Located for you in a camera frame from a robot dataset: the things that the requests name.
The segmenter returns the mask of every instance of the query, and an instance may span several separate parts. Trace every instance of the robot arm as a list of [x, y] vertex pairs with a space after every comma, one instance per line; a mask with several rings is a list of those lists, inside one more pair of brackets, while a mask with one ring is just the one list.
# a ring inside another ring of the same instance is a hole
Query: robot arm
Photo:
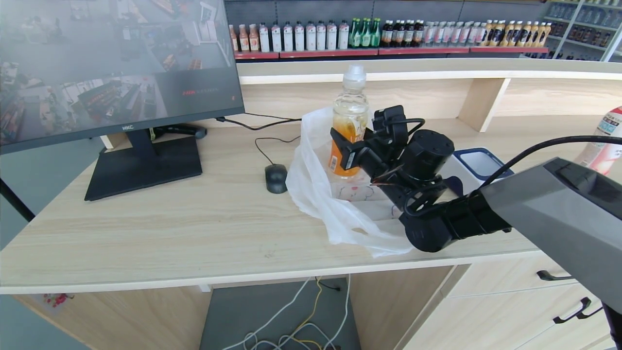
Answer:
[[350, 143], [331, 129], [341, 166], [361, 167], [395, 205], [406, 237], [438, 252], [474, 235], [516, 228], [599, 297], [622, 349], [622, 186], [554, 158], [449, 202], [437, 174], [453, 142], [432, 130], [411, 131], [402, 106], [374, 114], [375, 131]]

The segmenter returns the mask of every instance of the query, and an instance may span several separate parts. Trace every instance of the computer mouse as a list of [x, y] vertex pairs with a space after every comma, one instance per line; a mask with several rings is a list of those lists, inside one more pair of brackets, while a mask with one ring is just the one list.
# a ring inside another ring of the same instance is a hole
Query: computer mouse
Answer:
[[272, 193], [287, 192], [285, 179], [287, 168], [283, 164], [271, 164], [266, 166], [266, 189]]

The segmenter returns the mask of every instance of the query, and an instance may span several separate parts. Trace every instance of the white bottle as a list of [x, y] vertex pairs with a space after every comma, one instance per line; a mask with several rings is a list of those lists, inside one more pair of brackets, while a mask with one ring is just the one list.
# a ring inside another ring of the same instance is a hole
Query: white bottle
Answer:
[[279, 23], [274, 21], [272, 26], [272, 49], [274, 52], [281, 52], [281, 27]]
[[348, 49], [348, 34], [350, 33], [350, 26], [346, 21], [342, 21], [339, 25], [339, 49]]
[[298, 21], [294, 27], [294, 43], [296, 51], [305, 50], [305, 27]]
[[[594, 131], [594, 135], [622, 137], [622, 125], [620, 124], [622, 124], [622, 106], [605, 114], [596, 131]], [[578, 155], [575, 163], [607, 175], [613, 163], [620, 156], [622, 156], [622, 145], [620, 144], [591, 142]]]
[[307, 50], [315, 51], [315, 44], [317, 43], [317, 34], [315, 33], [315, 24], [309, 21], [307, 23]]
[[326, 26], [327, 32], [327, 49], [337, 50], [337, 25], [331, 19]]
[[324, 26], [323, 21], [318, 22], [315, 28], [315, 37], [317, 38], [315, 48], [318, 50], [326, 50], [326, 26]]
[[283, 27], [283, 50], [285, 52], [294, 51], [294, 28], [292, 28], [289, 22], [285, 22]]
[[259, 25], [259, 44], [261, 45], [261, 52], [270, 52], [270, 34], [265, 23]]

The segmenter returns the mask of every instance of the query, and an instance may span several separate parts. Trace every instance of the drawer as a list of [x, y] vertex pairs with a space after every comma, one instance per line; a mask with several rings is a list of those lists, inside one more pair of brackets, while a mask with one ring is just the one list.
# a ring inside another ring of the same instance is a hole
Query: drawer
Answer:
[[562, 267], [546, 255], [474, 263], [467, 268], [465, 274], [446, 295], [454, 298], [577, 283], [575, 279], [541, 280], [537, 275], [541, 270], [555, 277], [568, 276]]

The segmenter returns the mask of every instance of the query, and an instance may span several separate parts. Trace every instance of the desk surface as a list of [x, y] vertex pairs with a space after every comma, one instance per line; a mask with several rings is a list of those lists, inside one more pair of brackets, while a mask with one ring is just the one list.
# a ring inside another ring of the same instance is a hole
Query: desk surface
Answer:
[[[479, 134], [461, 121], [430, 120], [457, 148], [487, 146], [503, 160], [537, 142], [592, 133], [598, 116], [495, 118]], [[413, 250], [374, 259], [362, 247], [331, 245], [322, 221], [301, 213], [264, 185], [260, 136], [293, 138], [299, 126], [252, 132], [212, 130], [198, 142], [203, 175], [84, 202], [94, 165], [79, 175], [0, 253], [0, 293], [132, 290], [273, 280], [472, 263], [540, 254], [518, 232], [457, 242], [439, 253]], [[289, 164], [295, 144], [265, 141], [276, 163]], [[554, 156], [573, 159], [582, 144], [542, 150], [514, 170]], [[622, 179], [617, 164], [612, 177]]]

